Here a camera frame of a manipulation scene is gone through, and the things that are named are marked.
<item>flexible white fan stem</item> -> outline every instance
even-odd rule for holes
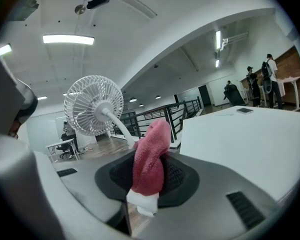
[[[130,149],[133,148],[133,146],[135,145],[135,141],[132,138],[130,132],[128,131],[128,129],[125,127],[125,125],[114,115],[112,114],[109,109],[104,108],[102,110],[102,114],[104,114],[105,116],[107,116],[108,118],[110,118],[121,130],[121,132],[123,133],[123,135],[126,138],[126,141],[128,142],[128,146]]]

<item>standing person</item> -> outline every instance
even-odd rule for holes
[[[75,130],[68,124],[67,121],[64,121],[64,122],[63,122],[63,131],[64,131],[65,134],[66,134],[67,140],[74,139],[73,141],[74,141],[75,149],[76,149],[77,153],[79,154],[79,149],[78,149],[78,142],[77,142],[76,132],[75,132]],[[74,150],[72,149],[71,146],[70,146],[70,153],[71,153],[71,156],[69,157],[69,159],[71,159],[71,158],[75,155]]]
[[[271,69],[271,76],[270,76],[270,80],[271,80],[271,91],[269,92],[269,105],[270,108],[273,109],[274,108],[274,94],[276,97],[276,100],[278,102],[278,109],[283,110],[283,105],[282,105],[282,98],[281,98],[281,94],[280,94],[280,89],[279,89],[279,85],[278,85],[278,81],[277,81],[277,77],[276,77],[276,71],[278,70],[277,68],[277,64],[274,61],[274,58],[272,57],[272,55],[270,53],[268,53],[266,55],[266,63],[268,63],[270,69]]]
[[[253,96],[253,106],[254,107],[259,107],[260,106],[260,100],[261,100],[261,93],[258,85],[258,78],[255,73],[252,73],[253,67],[248,66],[248,74],[246,75],[246,79],[248,80],[249,88],[252,91],[252,96]]]

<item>metal disc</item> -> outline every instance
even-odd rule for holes
[[[83,14],[86,11],[86,7],[83,4],[79,4],[75,9],[74,12],[78,15]]]

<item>fan grille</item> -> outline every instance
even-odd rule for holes
[[[98,121],[94,115],[99,102],[107,101],[113,106],[112,113],[120,118],[124,98],[120,88],[110,79],[100,75],[88,75],[76,81],[64,100],[64,112],[73,129],[87,136],[106,133],[115,124],[109,119]]]

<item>black metal railing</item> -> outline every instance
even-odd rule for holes
[[[132,136],[140,139],[145,136],[148,126],[154,120],[164,118],[170,124],[171,142],[174,143],[178,139],[178,133],[183,129],[183,121],[195,117],[201,108],[200,99],[197,97],[194,100],[160,106],[120,120]],[[114,135],[123,134],[116,125],[110,132]]]

